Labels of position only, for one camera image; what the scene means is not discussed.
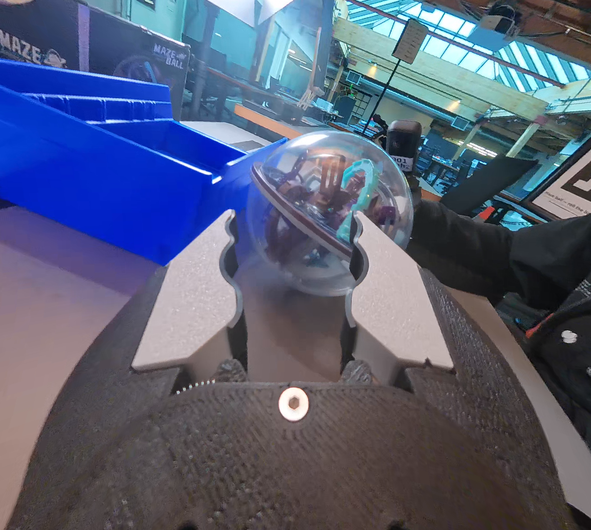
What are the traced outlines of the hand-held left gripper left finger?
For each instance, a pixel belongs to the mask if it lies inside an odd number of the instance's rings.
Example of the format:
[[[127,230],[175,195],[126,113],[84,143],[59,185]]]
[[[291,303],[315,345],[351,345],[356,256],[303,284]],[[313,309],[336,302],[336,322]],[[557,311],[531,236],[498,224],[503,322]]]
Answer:
[[[224,211],[168,265],[132,368],[138,372],[182,366],[214,372],[242,363],[242,293],[234,210]]]

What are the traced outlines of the maze ball box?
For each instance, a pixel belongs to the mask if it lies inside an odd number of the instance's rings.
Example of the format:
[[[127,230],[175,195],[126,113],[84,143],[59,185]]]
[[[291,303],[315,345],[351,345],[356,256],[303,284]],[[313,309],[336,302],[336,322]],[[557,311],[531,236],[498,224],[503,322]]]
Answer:
[[[1,6],[1,56],[167,85],[183,96],[190,47],[80,0]]]

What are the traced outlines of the blue plastic tray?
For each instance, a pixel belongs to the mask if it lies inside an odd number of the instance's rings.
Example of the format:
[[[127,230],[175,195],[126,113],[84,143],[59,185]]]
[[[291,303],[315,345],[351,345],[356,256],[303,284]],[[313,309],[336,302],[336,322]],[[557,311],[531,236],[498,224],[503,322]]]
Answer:
[[[1,206],[19,206],[159,265],[245,209],[243,151],[174,121],[166,85],[1,60]]]

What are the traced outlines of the person's black clothing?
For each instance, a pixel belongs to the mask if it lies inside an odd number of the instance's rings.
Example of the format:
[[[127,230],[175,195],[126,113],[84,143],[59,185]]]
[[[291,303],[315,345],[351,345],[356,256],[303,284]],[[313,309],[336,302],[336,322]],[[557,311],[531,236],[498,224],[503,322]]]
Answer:
[[[525,337],[530,361],[590,448],[590,276]]]

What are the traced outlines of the black fabric panel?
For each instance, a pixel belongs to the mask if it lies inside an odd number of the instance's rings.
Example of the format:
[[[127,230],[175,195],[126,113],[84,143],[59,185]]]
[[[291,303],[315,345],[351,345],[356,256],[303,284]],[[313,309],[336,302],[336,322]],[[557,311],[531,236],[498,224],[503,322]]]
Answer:
[[[440,203],[459,215],[468,216],[485,201],[521,179],[536,164],[535,160],[496,157],[484,168],[477,170],[460,185],[448,191]]]

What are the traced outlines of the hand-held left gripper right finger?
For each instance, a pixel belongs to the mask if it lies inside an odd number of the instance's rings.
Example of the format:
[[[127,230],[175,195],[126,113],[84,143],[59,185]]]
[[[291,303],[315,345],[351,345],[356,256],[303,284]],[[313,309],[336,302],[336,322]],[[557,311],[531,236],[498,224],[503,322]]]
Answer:
[[[454,372],[454,363],[418,265],[364,214],[353,214],[355,285],[346,296],[351,355],[394,385],[406,368]]]

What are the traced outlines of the person's right forearm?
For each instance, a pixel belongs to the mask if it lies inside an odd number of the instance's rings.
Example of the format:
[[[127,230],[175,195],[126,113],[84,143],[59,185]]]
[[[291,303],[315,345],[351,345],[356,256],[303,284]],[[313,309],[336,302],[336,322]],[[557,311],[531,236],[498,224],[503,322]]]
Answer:
[[[590,285],[590,216],[510,231],[420,201],[406,251],[448,287],[493,303],[513,293],[551,311]]]

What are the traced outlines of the wooden edged desk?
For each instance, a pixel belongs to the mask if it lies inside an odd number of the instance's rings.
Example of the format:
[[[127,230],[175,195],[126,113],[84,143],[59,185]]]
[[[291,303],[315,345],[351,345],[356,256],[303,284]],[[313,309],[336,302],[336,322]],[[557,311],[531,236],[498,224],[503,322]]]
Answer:
[[[271,119],[238,103],[234,105],[234,113],[255,127],[263,128],[275,135],[279,135],[280,138],[292,140],[306,133],[304,127],[294,127],[284,121]]]

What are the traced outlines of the clear maze ball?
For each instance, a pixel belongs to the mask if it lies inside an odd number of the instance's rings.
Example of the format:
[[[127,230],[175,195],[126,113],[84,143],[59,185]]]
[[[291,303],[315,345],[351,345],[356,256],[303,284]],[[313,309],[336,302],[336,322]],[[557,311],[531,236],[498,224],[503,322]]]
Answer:
[[[314,131],[251,169],[247,227],[259,255],[293,289],[340,297],[352,289],[352,219],[364,214],[396,245],[410,240],[410,186],[394,157],[360,135]]]

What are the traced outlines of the ceiling projector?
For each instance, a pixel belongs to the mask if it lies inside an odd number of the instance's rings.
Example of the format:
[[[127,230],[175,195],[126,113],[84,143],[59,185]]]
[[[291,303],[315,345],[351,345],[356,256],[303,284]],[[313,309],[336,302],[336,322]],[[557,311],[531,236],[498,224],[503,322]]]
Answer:
[[[477,30],[490,31],[505,37],[517,34],[522,21],[522,12],[508,2],[496,2],[477,24]]]

